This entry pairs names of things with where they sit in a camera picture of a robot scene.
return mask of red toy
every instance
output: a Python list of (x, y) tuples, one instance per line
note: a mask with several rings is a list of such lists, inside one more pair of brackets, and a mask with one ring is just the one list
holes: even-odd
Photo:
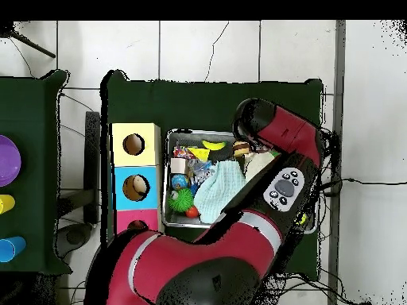
[(192, 206), (189, 208), (186, 212), (185, 215), (187, 215), (189, 218), (198, 218), (200, 215), (199, 211), (196, 209), (195, 206)]

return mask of yellow cup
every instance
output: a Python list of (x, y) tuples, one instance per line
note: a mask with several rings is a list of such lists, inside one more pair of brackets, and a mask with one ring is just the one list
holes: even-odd
[(6, 213), (13, 209), (16, 201), (11, 195), (0, 195), (0, 214)]

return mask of light blue towel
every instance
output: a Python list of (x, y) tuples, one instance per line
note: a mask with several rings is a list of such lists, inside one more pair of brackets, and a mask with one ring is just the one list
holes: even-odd
[(237, 161), (220, 161), (211, 169), (215, 173), (202, 183), (194, 198), (200, 221), (204, 223), (215, 222), (222, 209), (246, 183)]

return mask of purple plate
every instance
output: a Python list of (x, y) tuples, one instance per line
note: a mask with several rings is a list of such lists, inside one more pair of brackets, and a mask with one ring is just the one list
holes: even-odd
[(0, 135), (0, 187), (16, 179), (20, 168), (21, 157), (17, 146), (9, 138)]

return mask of green spiky ball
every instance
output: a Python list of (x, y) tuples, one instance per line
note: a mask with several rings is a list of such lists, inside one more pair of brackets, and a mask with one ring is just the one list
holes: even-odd
[(179, 213), (184, 213), (194, 205), (194, 197), (189, 188), (183, 188), (180, 191), (172, 191), (169, 195), (169, 206)]

